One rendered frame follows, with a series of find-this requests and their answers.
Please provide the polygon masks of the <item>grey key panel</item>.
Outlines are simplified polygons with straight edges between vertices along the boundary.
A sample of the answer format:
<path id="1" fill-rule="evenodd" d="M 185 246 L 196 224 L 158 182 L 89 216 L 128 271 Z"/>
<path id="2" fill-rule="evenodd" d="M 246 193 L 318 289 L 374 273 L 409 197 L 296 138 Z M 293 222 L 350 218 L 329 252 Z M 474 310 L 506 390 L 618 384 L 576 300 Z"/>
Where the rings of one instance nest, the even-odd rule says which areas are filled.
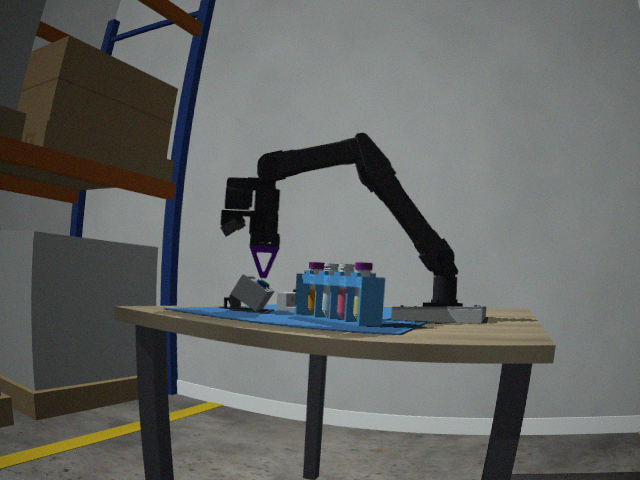
<path id="1" fill-rule="evenodd" d="M 258 280 L 252 275 L 242 275 L 229 295 L 229 298 L 224 297 L 224 307 L 218 308 L 227 308 L 233 311 L 243 312 L 270 313 L 274 311 L 274 309 L 264 309 L 265 305 L 275 292 L 273 289 L 268 288 L 269 286 L 270 285 L 264 280 Z M 227 307 L 227 301 L 229 301 L 230 308 Z M 241 307 L 241 302 L 246 304 L 248 307 Z M 241 307 L 245 310 L 241 310 L 237 307 Z"/>

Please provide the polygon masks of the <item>white rectangular console with lamps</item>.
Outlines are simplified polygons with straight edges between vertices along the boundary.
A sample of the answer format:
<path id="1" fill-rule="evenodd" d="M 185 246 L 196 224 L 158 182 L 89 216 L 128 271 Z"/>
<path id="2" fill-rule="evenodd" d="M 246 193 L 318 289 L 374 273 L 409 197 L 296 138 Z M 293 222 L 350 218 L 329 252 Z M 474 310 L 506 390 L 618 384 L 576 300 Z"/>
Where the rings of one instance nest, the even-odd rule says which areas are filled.
<path id="1" fill-rule="evenodd" d="M 295 293 L 277 292 L 277 310 L 294 311 Z"/>

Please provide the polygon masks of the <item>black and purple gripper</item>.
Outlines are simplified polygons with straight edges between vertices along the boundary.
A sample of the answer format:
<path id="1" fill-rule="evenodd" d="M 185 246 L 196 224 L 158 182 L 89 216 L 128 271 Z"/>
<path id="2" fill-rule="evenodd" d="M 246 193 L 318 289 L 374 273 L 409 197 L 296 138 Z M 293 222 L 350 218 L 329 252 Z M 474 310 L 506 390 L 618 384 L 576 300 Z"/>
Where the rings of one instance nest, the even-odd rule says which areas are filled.
<path id="1" fill-rule="evenodd" d="M 265 233 L 251 232 L 250 234 L 250 249 L 260 278 L 267 278 L 280 246 L 280 234 L 278 234 L 278 211 L 271 211 L 271 214 L 269 214 L 269 210 L 264 211 L 266 211 Z M 271 246 L 269 243 L 270 241 Z M 260 266 L 256 254 L 257 252 L 272 253 L 264 272 Z"/>

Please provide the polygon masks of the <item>blue work mat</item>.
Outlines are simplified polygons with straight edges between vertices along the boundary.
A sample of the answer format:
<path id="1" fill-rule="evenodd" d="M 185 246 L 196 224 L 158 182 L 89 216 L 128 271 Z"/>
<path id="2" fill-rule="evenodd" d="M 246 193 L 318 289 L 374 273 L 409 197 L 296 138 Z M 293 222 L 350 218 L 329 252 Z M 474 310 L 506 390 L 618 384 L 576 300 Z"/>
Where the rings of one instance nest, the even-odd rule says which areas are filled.
<path id="1" fill-rule="evenodd" d="M 200 309 L 204 310 L 200 310 Z M 315 330 L 327 330 L 327 331 L 339 331 L 339 332 L 352 332 L 352 333 L 367 333 L 367 334 L 384 334 L 384 335 L 402 335 L 408 331 L 411 331 L 421 325 L 428 323 L 428 321 L 405 321 L 401 320 L 397 323 L 394 323 L 398 320 L 391 320 L 391 315 L 384 317 L 382 319 L 382 325 L 379 326 L 353 326 L 346 325 L 340 323 L 333 323 L 303 317 L 297 317 L 285 313 L 281 313 L 278 311 L 272 311 L 270 313 L 254 313 L 249 314 L 243 311 L 233 311 L 227 308 L 219 308 L 226 313 L 220 311 L 214 307 L 185 307 L 182 308 L 164 308 L 165 310 L 196 314 L 202 316 L 209 316 L 215 318 L 229 319 L 229 320 L 237 320 L 244 322 L 252 322 L 252 323 L 260 323 L 260 324 L 268 324 L 268 325 L 277 325 L 277 326 L 285 326 L 285 327 L 295 327 L 295 328 L 305 328 L 305 329 L 315 329 Z M 189 311 L 189 312 L 188 312 Z M 207 313 L 206 313 L 207 312 Z M 209 314 L 208 314 L 209 313 Z M 211 315 L 210 315 L 211 314 Z M 229 315 L 230 314 L 230 315 Z M 231 316 L 232 315 L 232 316 Z M 234 317 L 233 317 L 234 316 Z M 260 317 L 262 318 L 260 318 Z M 235 318 L 236 317 L 236 318 Z M 237 319 L 238 318 L 238 319 Z M 264 318 L 264 319 L 263 319 Z M 267 319 L 267 320 L 266 320 Z M 270 320 L 270 321 L 268 321 Z M 272 322 L 271 322 L 272 321 Z M 417 323 L 415 323 L 417 322 Z M 392 324 L 394 323 L 394 324 Z M 413 324 L 415 323 L 415 324 Z M 390 325 L 391 324 L 391 325 Z M 412 325 L 411 325 L 412 324 Z M 409 326 L 410 325 L 410 326 Z M 406 327 L 406 328 L 405 328 Z"/>

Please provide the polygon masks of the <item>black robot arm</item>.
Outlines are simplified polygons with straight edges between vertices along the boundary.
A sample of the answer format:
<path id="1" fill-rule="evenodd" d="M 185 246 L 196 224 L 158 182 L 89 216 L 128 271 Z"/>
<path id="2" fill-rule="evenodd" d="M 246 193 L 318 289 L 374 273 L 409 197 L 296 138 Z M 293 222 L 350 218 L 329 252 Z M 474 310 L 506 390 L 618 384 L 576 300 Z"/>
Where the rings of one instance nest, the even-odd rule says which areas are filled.
<path id="1" fill-rule="evenodd" d="M 227 237 L 246 226 L 242 216 L 247 215 L 250 217 L 249 233 L 265 233 L 264 210 L 269 210 L 269 214 L 279 211 L 280 190 L 276 189 L 276 181 L 303 172 L 354 163 L 361 183 L 383 201 L 414 243 L 425 267 L 437 276 L 433 281 L 433 299 L 423 302 L 423 307 L 463 306 L 456 299 L 455 274 L 458 269 L 453 250 L 425 220 L 396 178 L 388 158 L 366 133 L 357 133 L 354 138 L 335 143 L 262 155 L 257 165 L 259 178 L 230 177 L 225 194 L 225 209 L 249 210 L 253 190 L 256 190 L 254 210 L 262 211 L 222 210 L 220 228 Z"/>

